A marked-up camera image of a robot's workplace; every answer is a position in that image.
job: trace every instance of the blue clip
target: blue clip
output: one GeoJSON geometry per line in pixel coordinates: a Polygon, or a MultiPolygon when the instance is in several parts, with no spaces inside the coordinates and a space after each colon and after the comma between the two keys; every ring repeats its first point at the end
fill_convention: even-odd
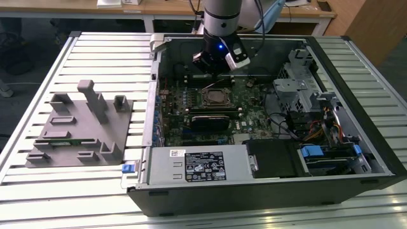
{"type": "Polygon", "coordinates": [[[323,156],[323,150],[320,148],[320,146],[304,146],[300,149],[300,152],[303,154],[303,157],[308,157],[308,156],[323,156]]]}
{"type": "Polygon", "coordinates": [[[362,149],[360,149],[360,146],[359,145],[354,145],[354,150],[358,154],[358,156],[362,154],[362,149]]]}
{"type": "Polygon", "coordinates": [[[136,166],[135,165],[127,165],[124,164],[121,167],[121,173],[135,173],[136,172],[136,166]]]}

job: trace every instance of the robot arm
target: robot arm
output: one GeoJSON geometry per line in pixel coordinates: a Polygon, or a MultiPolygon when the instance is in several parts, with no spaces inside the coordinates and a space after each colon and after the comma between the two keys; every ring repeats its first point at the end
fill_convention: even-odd
{"type": "MultiPolygon", "coordinates": [[[[276,21],[286,0],[263,0],[259,2],[276,21]]],[[[256,9],[256,0],[206,1],[203,50],[193,55],[192,61],[204,73],[216,77],[219,74],[250,64],[250,56],[236,34],[236,28],[239,24],[258,28],[262,17],[256,9]]]]}

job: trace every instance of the metal bracket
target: metal bracket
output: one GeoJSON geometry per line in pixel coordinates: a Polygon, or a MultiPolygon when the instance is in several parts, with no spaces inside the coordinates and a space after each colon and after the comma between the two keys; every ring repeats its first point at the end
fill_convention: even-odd
{"type": "Polygon", "coordinates": [[[164,48],[164,34],[163,33],[155,33],[151,35],[149,39],[149,49],[152,52],[157,52],[164,48]]]}

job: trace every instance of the aluminum profile table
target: aluminum profile table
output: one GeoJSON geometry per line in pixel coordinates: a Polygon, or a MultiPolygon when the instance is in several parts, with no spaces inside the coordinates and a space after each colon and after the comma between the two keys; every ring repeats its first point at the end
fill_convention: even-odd
{"type": "MultiPolygon", "coordinates": [[[[24,168],[52,110],[52,93],[95,81],[105,99],[135,100],[124,160],[140,157],[152,60],[149,34],[81,33],[69,38],[0,155],[0,228],[406,228],[407,181],[339,205],[149,218],[121,189],[121,166],[24,168]]],[[[407,165],[407,104],[352,44],[318,38],[362,106],[407,165]]],[[[322,75],[326,88],[330,83],[322,75]]],[[[128,177],[127,182],[136,180],[128,177]]]]}

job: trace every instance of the white label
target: white label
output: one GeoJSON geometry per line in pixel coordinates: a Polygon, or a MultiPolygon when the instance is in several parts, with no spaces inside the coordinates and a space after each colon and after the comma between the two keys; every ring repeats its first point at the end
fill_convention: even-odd
{"type": "Polygon", "coordinates": [[[71,143],[69,142],[52,142],[51,145],[52,146],[69,146],[71,143]]]}
{"type": "Polygon", "coordinates": [[[124,13],[141,13],[140,10],[123,10],[124,13]]]}
{"type": "Polygon", "coordinates": [[[169,156],[185,156],[185,150],[184,149],[171,149],[169,156]]]}

